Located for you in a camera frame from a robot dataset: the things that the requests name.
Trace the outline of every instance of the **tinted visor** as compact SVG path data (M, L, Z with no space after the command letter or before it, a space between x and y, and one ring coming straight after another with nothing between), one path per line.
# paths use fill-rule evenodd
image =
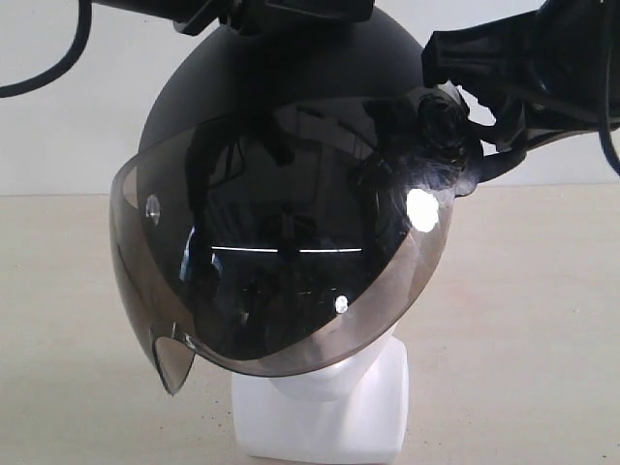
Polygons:
M411 306L444 249L463 165L420 135L418 101L223 118L121 169L114 270L170 393L194 354L255 376L329 366Z

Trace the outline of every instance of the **black helmet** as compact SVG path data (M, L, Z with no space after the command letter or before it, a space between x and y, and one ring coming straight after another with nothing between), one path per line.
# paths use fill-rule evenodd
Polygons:
M326 367L416 300L482 156L420 56L375 9L284 36L222 27L171 78L110 209L122 299L169 393L195 354L255 376Z

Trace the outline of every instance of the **beige table surface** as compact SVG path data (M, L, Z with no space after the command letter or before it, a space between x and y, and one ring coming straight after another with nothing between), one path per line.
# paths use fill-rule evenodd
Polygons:
M240 453L230 374L170 398L110 269L108 199L0 199L0 464L272 463ZM620 464L620 186L480 189L398 328L397 464Z

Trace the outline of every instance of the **white wall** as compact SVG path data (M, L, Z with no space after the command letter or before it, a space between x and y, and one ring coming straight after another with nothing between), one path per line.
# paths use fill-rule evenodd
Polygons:
M541 3L377 4L425 44L433 30L467 27ZM2 0L0 82L29 78L57 60L73 38L76 17L76 0ZM0 100L0 195L106 193L116 170L136 151L159 90L198 42L175 33L167 21L95 6L90 43L69 74L32 94ZM481 111L475 115L484 119ZM615 180L594 135L533 152L500 179L502 184Z

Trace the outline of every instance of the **black cable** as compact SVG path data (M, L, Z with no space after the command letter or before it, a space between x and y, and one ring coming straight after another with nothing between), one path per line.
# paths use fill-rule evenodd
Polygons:
M91 0L78 0L77 30L71 47L58 63L38 76L18 82L15 84L0 87L0 98L14 97L21 94L40 89L51 82L62 77L78 62L81 57L88 38L90 37L90 27L92 24L92 3Z
M616 0L604 0L603 32L601 38L601 94L599 99L599 139L607 162L620 176L620 158L613 146L609 123L609 79L613 52L613 21Z

